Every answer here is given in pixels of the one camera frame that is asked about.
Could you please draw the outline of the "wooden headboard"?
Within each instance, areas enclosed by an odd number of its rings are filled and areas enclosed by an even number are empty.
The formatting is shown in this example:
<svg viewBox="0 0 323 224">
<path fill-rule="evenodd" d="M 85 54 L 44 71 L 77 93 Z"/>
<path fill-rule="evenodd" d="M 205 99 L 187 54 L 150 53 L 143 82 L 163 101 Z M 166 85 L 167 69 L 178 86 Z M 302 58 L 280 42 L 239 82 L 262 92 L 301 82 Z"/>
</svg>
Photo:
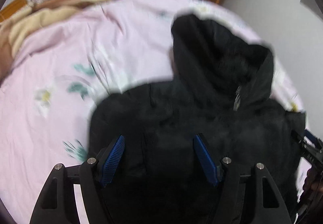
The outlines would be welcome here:
<svg viewBox="0 0 323 224">
<path fill-rule="evenodd" d="M 14 13 L 27 5 L 27 0 L 13 0 L 0 11 L 0 22 L 10 18 Z"/>
</svg>

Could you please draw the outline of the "brown dog print blanket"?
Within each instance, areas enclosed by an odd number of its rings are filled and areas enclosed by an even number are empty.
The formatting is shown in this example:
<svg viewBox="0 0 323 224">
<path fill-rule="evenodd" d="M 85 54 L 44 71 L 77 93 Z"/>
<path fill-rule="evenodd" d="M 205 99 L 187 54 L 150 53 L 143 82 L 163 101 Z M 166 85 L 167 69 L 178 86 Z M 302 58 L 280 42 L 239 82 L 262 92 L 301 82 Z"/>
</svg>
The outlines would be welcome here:
<svg viewBox="0 0 323 224">
<path fill-rule="evenodd" d="M 27 4 L 1 22 L 1 78 L 10 71 L 24 40 L 34 32 L 63 21 L 81 9 L 109 0 L 48 0 Z"/>
</svg>

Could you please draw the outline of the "black quilted puffer jacket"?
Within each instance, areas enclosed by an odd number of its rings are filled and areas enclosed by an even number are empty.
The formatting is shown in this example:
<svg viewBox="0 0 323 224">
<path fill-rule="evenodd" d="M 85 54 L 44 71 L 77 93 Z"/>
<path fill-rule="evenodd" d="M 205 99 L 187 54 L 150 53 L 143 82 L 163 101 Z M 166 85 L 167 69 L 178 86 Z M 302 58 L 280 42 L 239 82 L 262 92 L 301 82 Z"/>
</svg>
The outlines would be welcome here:
<svg viewBox="0 0 323 224">
<path fill-rule="evenodd" d="M 263 163 L 294 219 L 300 150 L 291 132 L 304 130 L 305 115 L 271 99 L 271 50 L 193 14 L 177 17 L 171 33 L 174 79 L 112 94 L 92 114 L 90 155 L 125 138 L 124 155 L 102 192 L 107 221 L 214 223 L 219 188 L 197 159 L 196 135 L 216 162 L 228 157 L 244 174 Z"/>
</svg>

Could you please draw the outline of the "pink floral duvet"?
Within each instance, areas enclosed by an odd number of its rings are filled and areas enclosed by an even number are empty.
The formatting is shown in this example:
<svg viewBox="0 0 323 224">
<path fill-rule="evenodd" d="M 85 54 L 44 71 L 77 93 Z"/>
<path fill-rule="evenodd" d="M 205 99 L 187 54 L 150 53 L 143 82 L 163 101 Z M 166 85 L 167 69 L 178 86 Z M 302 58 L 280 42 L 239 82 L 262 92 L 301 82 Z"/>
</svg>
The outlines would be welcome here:
<svg viewBox="0 0 323 224">
<path fill-rule="evenodd" d="M 97 157 L 89 130 L 101 101 L 174 79 L 171 28 L 188 14 L 269 48 L 235 15 L 200 0 L 114 0 L 28 37 L 1 84 L 1 199 L 16 223 L 30 222 L 56 164 Z"/>
</svg>

